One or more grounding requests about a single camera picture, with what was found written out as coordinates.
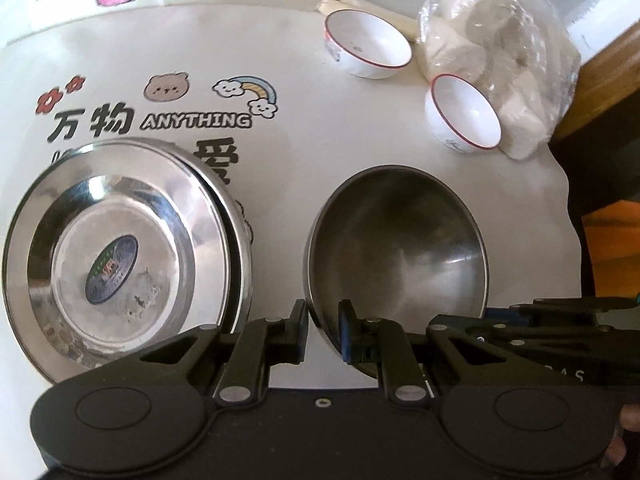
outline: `plastic bag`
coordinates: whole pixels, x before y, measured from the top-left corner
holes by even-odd
[[[492,104],[500,149],[516,160],[551,138],[569,109],[580,53],[545,0],[427,0],[418,64],[430,81],[452,73]]]

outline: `finger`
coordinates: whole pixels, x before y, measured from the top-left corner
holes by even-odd
[[[620,412],[620,424],[625,430],[640,431],[640,404],[627,404]]]
[[[626,447],[624,441],[619,436],[614,437],[609,447],[607,447],[605,458],[613,465],[618,465],[625,459],[625,455]]]

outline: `oval sticker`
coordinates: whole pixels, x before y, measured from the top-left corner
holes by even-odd
[[[89,270],[84,294],[91,304],[101,304],[113,296],[127,281],[138,257],[138,240],[121,236],[107,245]]]

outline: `red rim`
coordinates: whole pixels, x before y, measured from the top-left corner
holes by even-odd
[[[436,99],[436,92],[435,92],[435,84],[436,81],[438,79],[440,79],[441,77],[454,77],[456,79],[460,79],[460,81],[465,82],[466,84],[468,84],[469,86],[471,86],[476,92],[478,92],[482,98],[487,102],[487,104],[490,106],[491,110],[494,110],[494,107],[491,106],[491,103],[489,102],[489,99],[487,99],[486,97],[484,97],[482,95],[482,93],[475,87],[473,86],[469,81],[462,79],[460,76],[457,76],[455,74],[440,74],[437,75],[436,77],[433,78],[433,81],[431,81],[431,97],[433,98],[433,104],[436,105],[436,110],[438,111],[438,113],[440,114],[440,116],[442,117],[442,119],[447,123],[447,126],[449,128],[451,128],[453,130],[453,132],[460,137],[460,139],[464,140],[465,142],[471,144],[472,146],[478,148],[479,150],[485,150],[485,151],[489,151],[489,150],[494,150],[495,148],[498,147],[498,144],[500,144],[500,139],[498,139],[498,142],[496,142],[493,146],[480,146],[480,144],[476,144],[475,142],[473,142],[472,140],[467,139],[463,134],[461,134],[459,131],[457,131],[454,127],[453,124],[451,124],[449,122],[449,120],[446,118],[446,116],[444,115],[444,113],[442,113],[442,110],[440,109],[440,106],[438,105],[438,100]]]
[[[328,27],[329,18],[332,17],[334,14],[337,14],[338,12],[344,12],[345,10],[348,10],[349,12],[362,12],[363,14],[368,14],[369,16],[373,16],[374,18],[377,18],[381,22],[385,22],[389,27],[391,27],[398,34],[400,34],[400,36],[402,36],[402,38],[406,41],[406,44],[409,44],[409,42],[406,40],[406,38],[402,35],[402,32],[400,32],[397,28],[395,28],[393,25],[391,25],[391,23],[389,23],[387,20],[384,20],[383,18],[380,18],[379,16],[376,16],[375,14],[371,14],[370,12],[367,12],[366,10],[360,10],[360,9],[338,9],[338,10],[334,10],[334,12],[329,14],[324,19],[324,33],[327,34],[334,41],[334,43],[337,44],[341,49],[343,49],[348,54],[351,54],[353,57],[355,57],[355,58],[357,58],[357,59],[359,59],[361,61],[364,61],[367,64],[370,64],[370,65],[373,65],[373,66],[378,66],[380,68],[403,68],[403,67],[407,66],[409,63],[411,63],[412,57],[414,56],[414,53],[411,50],[411,45],[409,45],[409,53],[410,53],[409,54],[409,61],[407,61],[406,63],[404,63],[402,65],[383,65],[383,64],[380,64],[380,63],[376,63],[375,61],[370,61],[369,59],[365,59],[362,56],[358,56],[358,54],[352,52],[350,49],[346,48],[343,44],[341,44],[340,41],[336,40],[334,35],[331,33],[331,31],[329,30],[329,27]]]

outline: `table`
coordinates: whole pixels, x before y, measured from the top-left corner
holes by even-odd
[[[426,82],[416,66],[379,81],[340,72],[324,52],[318,14],[242,6],[118,12],[15,43],[1,51],[0,71],[6,103],[0,232],[56,153],[90,142],[96,132],[100,139],[156,136],[215,165],[244,206],[255,235],[251,318],[284,316],[303,297],[303,248],[317,212],[345,179],[379,164],[425,170],[466,203],[487,248],[489,306],[580,294],[567,179],[549,150],[521,163],[500,152],[451,151],[424,126]],[[180,97],[149,100],[159,88],[152,77],[168,73],[176,78],[169,88]],[[237,85],[238,76],[254,79]],[[41,95],[56,87],[60,100],[46,112],[58,98],[54,92],[35,114]],[[207,119],[214,112],[218,118]],[[223,121],[235,127],[206,128]],[[44,466],[28,420],[47,383],[22,354],[4,314],[0,352],[2,477],[35,478]],[[271,384],[351,388],[373,381],[344,365],[311,328],[305,362],[275,367]]]

